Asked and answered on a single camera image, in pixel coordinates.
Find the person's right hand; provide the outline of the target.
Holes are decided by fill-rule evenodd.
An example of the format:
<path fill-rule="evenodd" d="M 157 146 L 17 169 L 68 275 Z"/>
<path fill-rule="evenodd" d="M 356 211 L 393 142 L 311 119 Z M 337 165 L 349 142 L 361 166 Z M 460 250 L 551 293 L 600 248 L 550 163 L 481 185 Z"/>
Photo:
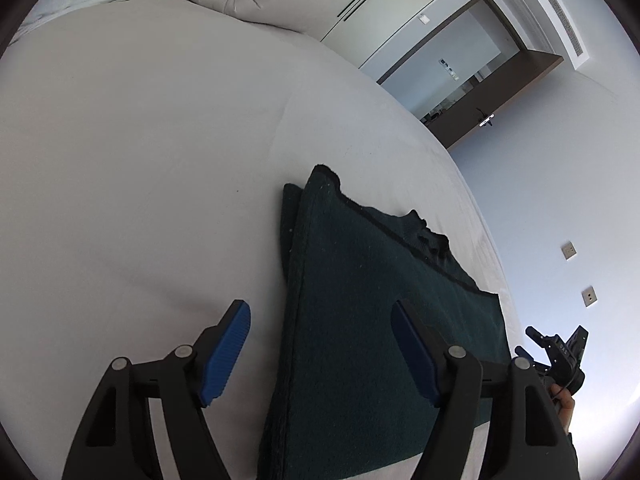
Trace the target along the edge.
<path fill-rule="evenodd" d="M 566 434 L 570 433 L 570 423 L 572 422 L 575 400 L 567 390 L 557 384 L 552 384 L 549 387 L 549 393 L 552 403 L 556 408 L 560 424 Z"/>

